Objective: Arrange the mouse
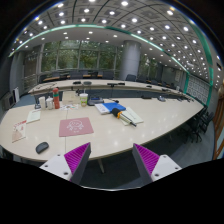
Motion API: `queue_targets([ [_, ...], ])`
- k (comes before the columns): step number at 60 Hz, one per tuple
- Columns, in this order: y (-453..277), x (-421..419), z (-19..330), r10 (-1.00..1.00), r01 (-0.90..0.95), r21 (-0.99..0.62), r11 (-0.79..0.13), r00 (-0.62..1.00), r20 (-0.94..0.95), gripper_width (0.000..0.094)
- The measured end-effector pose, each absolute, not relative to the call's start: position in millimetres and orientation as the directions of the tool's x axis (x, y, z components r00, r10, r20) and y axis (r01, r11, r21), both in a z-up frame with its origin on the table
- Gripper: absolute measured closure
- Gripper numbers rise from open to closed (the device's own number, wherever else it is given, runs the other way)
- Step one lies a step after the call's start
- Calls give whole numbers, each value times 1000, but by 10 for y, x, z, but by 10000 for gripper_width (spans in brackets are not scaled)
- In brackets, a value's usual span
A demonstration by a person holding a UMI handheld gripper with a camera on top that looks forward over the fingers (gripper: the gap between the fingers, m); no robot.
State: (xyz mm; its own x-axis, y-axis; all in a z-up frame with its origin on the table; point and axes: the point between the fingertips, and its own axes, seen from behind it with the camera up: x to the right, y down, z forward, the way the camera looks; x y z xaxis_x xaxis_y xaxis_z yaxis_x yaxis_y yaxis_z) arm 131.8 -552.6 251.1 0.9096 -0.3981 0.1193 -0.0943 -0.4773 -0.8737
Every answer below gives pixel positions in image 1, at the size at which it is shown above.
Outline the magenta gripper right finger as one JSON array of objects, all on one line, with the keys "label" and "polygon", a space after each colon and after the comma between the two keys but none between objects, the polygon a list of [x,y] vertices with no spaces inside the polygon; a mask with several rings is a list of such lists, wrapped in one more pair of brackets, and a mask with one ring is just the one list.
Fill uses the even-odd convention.
[{"label": "magenta gripper right finger", "polygon": [[132,154],[144,185],[181,170],[168,155],[158,155],[138,144],[133,144]]}]

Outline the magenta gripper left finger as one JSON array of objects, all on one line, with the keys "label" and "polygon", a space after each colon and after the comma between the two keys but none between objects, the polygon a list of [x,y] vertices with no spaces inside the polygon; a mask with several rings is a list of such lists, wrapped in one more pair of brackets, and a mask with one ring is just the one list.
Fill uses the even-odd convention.
[{"label": "magenta gripper left finger", "polygon": [[91,144],[86,143],[64,155],[55,155],[50,160],[45,162],[41,166],[41,169],[72,183],[79,184],[90,154]]}]

